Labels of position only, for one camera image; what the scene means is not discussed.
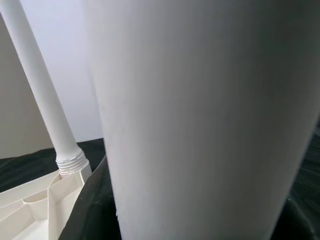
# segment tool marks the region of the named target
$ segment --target black surface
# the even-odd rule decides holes
[[[105,156],[104,140],[78,143],[94,170]],[[58,170],[56,152],[43,149],[28,155],[0,160],[0,193]]]
[[[82,142],[79,146],[89,159],[91,168],[96,171],[85,183],[59,240],[120,240],[108,163],[105,159],[101,161],[105,155],[103,140]],[[2,159],[0,190],[7,190],[56,169],[53,149]],[[320,137],[314,135],[271,239],[318,240],[319,236]]]

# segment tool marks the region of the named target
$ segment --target beige plastic part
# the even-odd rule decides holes
[[[87,180],[86,165],[69,175],[52,172],[0,193],[2,240],[57,240]]]

